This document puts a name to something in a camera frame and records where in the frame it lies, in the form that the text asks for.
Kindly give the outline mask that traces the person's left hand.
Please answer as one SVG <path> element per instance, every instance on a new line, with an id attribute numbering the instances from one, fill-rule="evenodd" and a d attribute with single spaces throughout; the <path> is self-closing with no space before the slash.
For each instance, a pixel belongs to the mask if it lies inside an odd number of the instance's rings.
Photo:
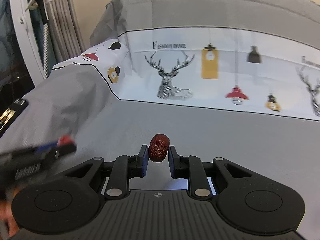
<path id="1" fill-rule="evenodd" d="M 11 210 L 12 201 L 19 191 L 14 186 L 1 190 L 1 239 L 9 239 L 20 230 Z"/>

